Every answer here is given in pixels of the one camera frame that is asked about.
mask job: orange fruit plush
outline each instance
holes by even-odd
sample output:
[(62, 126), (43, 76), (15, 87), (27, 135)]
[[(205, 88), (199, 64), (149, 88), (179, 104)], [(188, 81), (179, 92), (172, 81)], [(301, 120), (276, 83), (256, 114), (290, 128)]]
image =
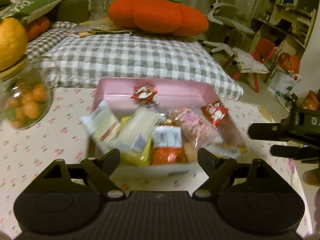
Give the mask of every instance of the orange fruit plush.
[(0, 71), (15, 65), (25, 53), (27, 44), (26, 30), (17, 19), (1, 19)]
[(37, 84), (32, 91), (33, 99), (38, 102), (45, 102), (47, 100), (47, 90), (43, 84)]
[(30, 119), (37, 119), (40, 115), (39, 105), (35, 101), (29, 101), (23, 106), (24, 114)]
[(33, 22), (27, 24), (26, 32), (27, 32), (28, 40), (33, 41), (39, 36), (40, 27), (35, 21), (33, 21)]
[(115, 0), (108, 8), (108, 17), (120, 27), (136, 28), (133, 9), (140, 6), (140, 1), (143, 0)]
[(172, 33), (181, 25), (177, 3), (167, 0), (148, 0), (136, 6), (133, 19), (140, 29), (152, 33)]
[(40, 34), (45, 33), (50, 26), (50, 20), (46, 16), (41, 16), (34, 22), (39, 25)]
[(177, 3), (181, 14), (181, 25), (173, 32), (177, 36), (193, 36), (204, 33), (208, 27), (209, 22), (200, 11), (192, 7)]
[(115, 0), (108, 16), (116, 25), (152, 33), (192, 36), (209, 26), (205, 15), (184, 4), (167, 0)]

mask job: wall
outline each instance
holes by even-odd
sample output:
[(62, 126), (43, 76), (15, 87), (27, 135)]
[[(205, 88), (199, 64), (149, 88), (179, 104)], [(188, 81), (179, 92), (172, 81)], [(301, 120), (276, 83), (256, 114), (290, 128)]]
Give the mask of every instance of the wall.
[(302, 80), (293, 88), (293, 92), (299, 97), (298, 102), (301, 103), (309, 90), (318, 93), (320, 89), (320, 12), (317, 15), (307, 49), (301, 59), (300, 75)]

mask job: shopping bag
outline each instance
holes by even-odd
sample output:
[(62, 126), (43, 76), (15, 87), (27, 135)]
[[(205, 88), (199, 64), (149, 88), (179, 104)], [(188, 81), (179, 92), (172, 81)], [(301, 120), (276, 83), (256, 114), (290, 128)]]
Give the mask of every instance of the shopping bag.
[(300, 80), (301, 78), (299, 75), (289, 75), (279, 64), (277, 64), (267, 80), (266, 85), (273, 94), (284, 97)]

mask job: orange plush toy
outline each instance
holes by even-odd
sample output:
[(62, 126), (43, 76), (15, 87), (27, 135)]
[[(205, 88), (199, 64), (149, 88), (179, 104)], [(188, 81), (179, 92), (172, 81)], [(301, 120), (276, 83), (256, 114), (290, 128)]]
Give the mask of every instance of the orange plush toy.
[(26, 32), (29, 41), (33, 41), (42, 33), (45, 33), (49, 28), (50, 21), (47, 17), (41, 16), (40, 18), (32, 21), (31, 23), (27, 24)]
[(176, 36), (199, 35), (209, 27), (200, 11), (168, 0), (115, 0), (110, 4), (108, 16), (121, 27)]

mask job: table surface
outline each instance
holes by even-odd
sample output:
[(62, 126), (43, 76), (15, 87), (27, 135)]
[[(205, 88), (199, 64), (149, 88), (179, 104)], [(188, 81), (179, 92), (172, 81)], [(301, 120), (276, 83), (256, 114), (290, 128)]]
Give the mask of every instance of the table surface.
[[(0, 226), (11, 238), (21, 233), (13, 214), (13, 203), (26, 186), (54, 159), (63, 158), (66, 163), (78, 163), (86, 157), (88, 137), (79, 118), (89, 115), (95, 89), (58, 88), (54, 91), (52, 106), (47, 115), (33, 127), (16, 131), (4, 121), (0, 125)], [(264, 159), (303, 198), (299, 176), (294, 161), (273, 157), (269, 153), (273, 144), (268, 141), (249, 140), (246, 131), (254, 122), (269, 122), (261, 108), (239, 101), (223, 100), (229, 114), (246, 140), (248, 152), (239, 162), (251, 162), (254, 158)], [(188, 190), (200, 186), (207, 176), (184, 174), (175, 177), (138, 181), (114, 182), (123, 190)], [(306, 206), (305, 215), (298, 233), (306, 236), (312, 232), (310, 214)]]

